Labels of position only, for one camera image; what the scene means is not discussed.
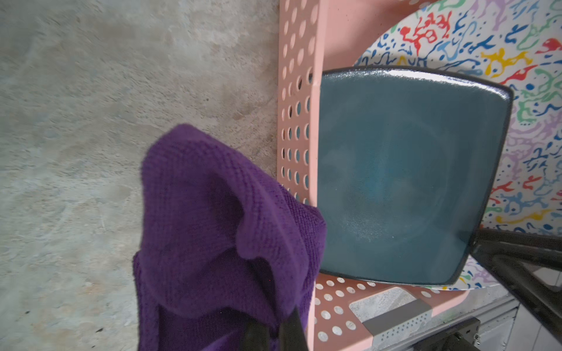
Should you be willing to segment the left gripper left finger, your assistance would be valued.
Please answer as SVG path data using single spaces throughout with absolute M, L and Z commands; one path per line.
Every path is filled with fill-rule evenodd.
M 239 351 L 270 351 L 270 330 L 265 324 L 252 320 L 247 323 Z

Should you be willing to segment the colourful squiggle pattern plate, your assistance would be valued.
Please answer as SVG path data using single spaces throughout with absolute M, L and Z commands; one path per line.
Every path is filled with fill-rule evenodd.
M 423 2 L 357 64 L 427 67 L 512 89 L 509 131 L 482 226 L 561 234 L 560 1 Z

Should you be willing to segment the dark teal square plate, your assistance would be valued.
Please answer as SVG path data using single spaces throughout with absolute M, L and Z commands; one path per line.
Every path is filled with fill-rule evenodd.
M 493 187 L 511 89 L 407 67 L 321 80 L 321 271 L 400 285 L 452 285 Z

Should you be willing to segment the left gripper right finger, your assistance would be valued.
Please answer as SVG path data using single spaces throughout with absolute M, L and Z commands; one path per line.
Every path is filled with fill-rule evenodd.
M 292 311 L 279 328 L 279 351 L 308 351 L 307 339 L 301 324 L 299 310 Z

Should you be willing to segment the purple microfibre cloth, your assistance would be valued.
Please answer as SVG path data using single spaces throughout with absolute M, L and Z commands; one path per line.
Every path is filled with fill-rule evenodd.
M 306 332 L 326 241 L 317 208 L 189 124 L 148 150 L 141 180 L 140 350 L 239 350 L 252 320 L 279 350 L 295 309 Z

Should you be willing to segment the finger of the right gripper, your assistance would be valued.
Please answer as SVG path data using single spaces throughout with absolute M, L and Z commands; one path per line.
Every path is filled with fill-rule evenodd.
M 560 272 L 560 237 L 478 229 L 471 239 L 471 256 L 561 341 L 561 289 L 541 281 L 526 267 Z

